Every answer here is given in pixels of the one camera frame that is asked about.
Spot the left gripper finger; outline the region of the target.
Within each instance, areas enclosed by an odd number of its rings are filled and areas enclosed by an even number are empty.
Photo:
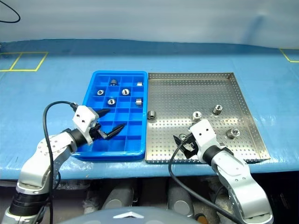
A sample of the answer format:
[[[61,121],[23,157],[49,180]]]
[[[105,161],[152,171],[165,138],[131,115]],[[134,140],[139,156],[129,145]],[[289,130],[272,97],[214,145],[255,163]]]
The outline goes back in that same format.
[[[105,116],[110,113],[110,109],[100,109],[96,113],[98,114],[98,121],[107,121],[108,119]]]
[[[118,135],[123,130],[125,125],[126,124],[123,123],[123,124],[120,124],[120,125],[116,126],[115,128],[112,129],[112,131],[106,133],[104,139],[108,140],[108,139],[111,139],[114,136]]]

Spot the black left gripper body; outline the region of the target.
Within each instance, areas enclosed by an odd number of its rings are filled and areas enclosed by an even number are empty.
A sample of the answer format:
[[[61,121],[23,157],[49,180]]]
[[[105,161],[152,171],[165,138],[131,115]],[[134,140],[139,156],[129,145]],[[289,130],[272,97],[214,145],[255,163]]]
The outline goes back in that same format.
[[[90,137],[95,141],[97,139],[107,139],[108,135],[101,130],[101,124],[96,123],[95,126],[90,129]]]

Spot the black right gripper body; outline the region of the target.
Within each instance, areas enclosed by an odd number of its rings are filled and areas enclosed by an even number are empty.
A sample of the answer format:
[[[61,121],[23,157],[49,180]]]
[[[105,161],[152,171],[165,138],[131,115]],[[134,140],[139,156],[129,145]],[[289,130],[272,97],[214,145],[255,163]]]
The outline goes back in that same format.
[[[192,137],[192,136],[186,136],[185,139],[184,139],[184,146],[185,145],[190,146],[192,150],[195,149],[195,155],[197,155],[199,148],[198,148],[198,146],[197,146],[197,144],[195,142],[195,138],[194,137]]]

